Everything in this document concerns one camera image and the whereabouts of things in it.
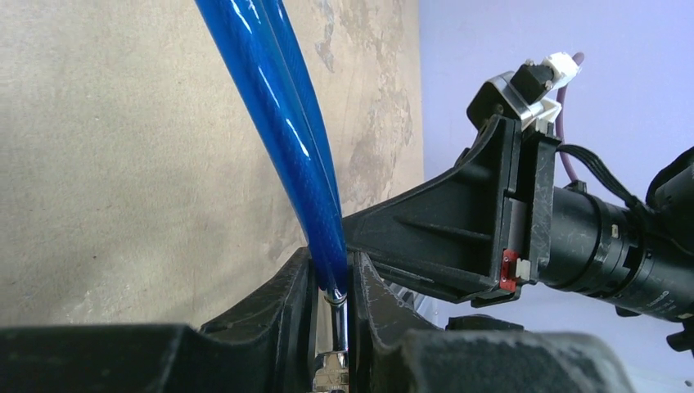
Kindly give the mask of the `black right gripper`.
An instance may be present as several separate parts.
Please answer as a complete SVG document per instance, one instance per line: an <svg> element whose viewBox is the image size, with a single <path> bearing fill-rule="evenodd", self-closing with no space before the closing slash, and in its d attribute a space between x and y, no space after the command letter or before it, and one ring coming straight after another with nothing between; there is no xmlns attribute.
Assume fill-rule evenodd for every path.
<svg viewBox="0 0 694 393"><path fill-rule="evenodd" d="M521 139L517 121L496 115L451 169L345 217L347 247L424 295L475 307L516 300L549 262L558 144L545 133Z"/></svg>

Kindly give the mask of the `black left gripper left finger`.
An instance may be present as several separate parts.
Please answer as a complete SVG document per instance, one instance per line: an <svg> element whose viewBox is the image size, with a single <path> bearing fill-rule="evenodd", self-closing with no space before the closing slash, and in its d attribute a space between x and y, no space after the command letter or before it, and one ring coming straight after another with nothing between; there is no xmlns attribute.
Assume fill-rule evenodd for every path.
<svg viewBox="0 0 694 393"><path fill-rule="evenodd" d="M317 284L298 249L265 284L182 323L5 327L4 392L307 392Z"/></svg>

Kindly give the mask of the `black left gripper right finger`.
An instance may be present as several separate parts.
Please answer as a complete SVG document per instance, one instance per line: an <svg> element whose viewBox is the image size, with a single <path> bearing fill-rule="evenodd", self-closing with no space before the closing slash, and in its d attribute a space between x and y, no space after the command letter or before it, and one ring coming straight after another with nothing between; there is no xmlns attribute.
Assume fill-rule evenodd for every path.
<svg viewBox="0 0 694 393"><path fill-rule="evenodd" d="M442 330L401 301L368 255L350 252L352 392L632 392L596 337L522 329Z"/></svg>

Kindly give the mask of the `blue cable lock loop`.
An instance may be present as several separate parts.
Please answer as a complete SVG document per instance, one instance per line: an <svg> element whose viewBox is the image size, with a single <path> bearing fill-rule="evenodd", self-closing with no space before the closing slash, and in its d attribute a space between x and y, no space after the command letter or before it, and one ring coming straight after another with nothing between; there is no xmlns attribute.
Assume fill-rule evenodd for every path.
<svg viewBox="0 0 694 393"><path fill-rule="evenodd" d="M202 332L235 350L242 392L349 390L347 251L325 124L280 1L200 1L201 16L308 245Z"/></svg>

